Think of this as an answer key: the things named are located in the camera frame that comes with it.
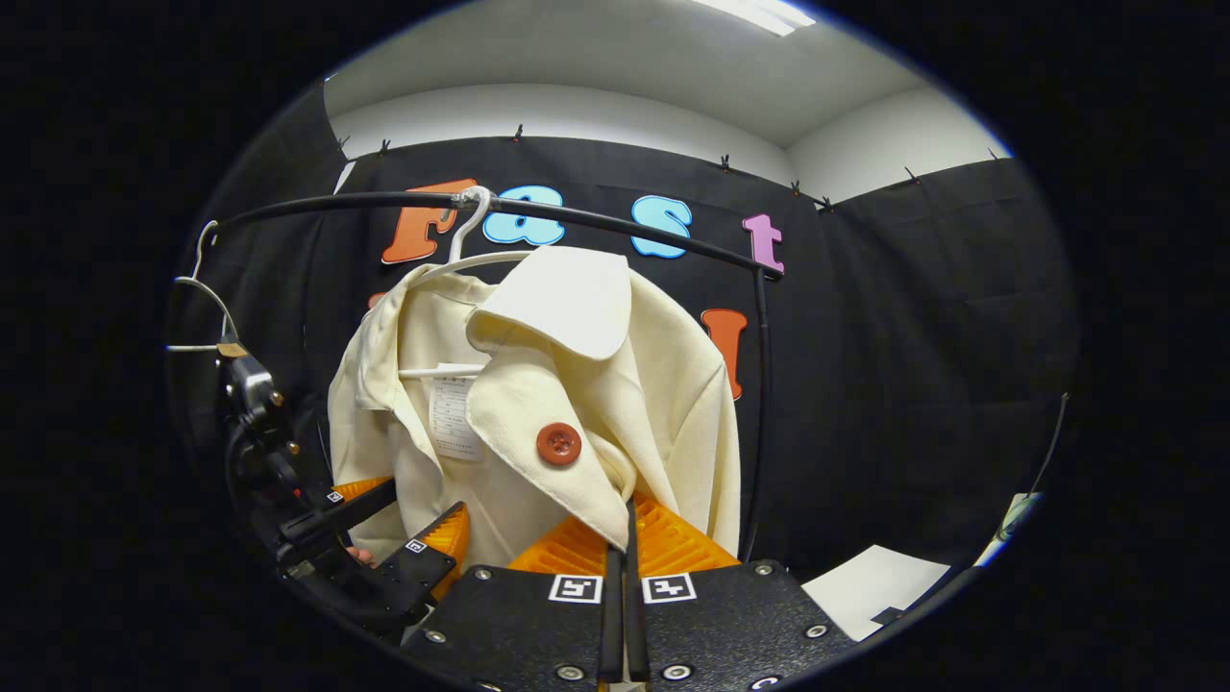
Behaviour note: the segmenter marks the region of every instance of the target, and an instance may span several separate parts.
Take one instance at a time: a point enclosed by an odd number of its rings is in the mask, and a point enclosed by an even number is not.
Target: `white paper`
[[[889,606],[904,611],[940,581],[950,565],[872,546],[803,585],[803,591],[851,639],[862,642],[883,627],[871,618]]]

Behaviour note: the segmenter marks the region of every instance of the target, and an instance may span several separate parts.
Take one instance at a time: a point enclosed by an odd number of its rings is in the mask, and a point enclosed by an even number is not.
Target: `white wall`
[[[785,186],[795,168],[780,146],[700,113],[626,93],[545,84],[424,91],[331,118],[347,157],[390,146],[469,136],[571,136],[649,146],[731,166]]]
[[[800,189],[831,202],[914,175],[996,156],[1007,149],[954,101],[931,87],[889,96],[850,111],[786,151]]]

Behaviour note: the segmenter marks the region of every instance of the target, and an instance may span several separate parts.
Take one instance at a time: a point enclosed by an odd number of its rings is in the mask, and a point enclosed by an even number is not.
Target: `red button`
[[[581,436],[566,423],[552,423],[539,431],[539,456],[557,467],[566,467],[581,456]]]

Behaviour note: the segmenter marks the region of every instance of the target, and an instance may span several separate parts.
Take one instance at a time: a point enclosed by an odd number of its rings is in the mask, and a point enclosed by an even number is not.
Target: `cream coat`
[[[568,514],[627,547],[633,489],[734,553],[739,445],[722,355],[621,254],[542,246],[503,283],[406,274],[363,317],[328,391],[335,483],[396,479],[397,503],[351,531],[383,559],[453,503],[470,510],[465,565],[507,565]],[[478,461],[438,454],[430,380],[399,369],[485,365],[466,399]],[[582,434],[567,467],[538,434]]]

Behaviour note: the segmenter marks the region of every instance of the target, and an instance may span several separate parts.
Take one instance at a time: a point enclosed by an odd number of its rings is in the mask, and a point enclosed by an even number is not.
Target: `fluorescent light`
[[[754,1],[748,0],[692,0],[694,2],[700,2],[701,5],[708,5],[715,10],[722,10],[739,17],[740,20],[752,22],[760,28],[769,29],[777,36],[786,36],[787,33],[795,31],[795,27],[787,25],[780,18],[772,16]]]
[[[787,22],[797,26],[812,26],[815,20],[808,17],[801,12],[797,7],[792,7],[781,0],[752,0],[761,10],[771,15],[777,15],[779,17],[786,20]]]

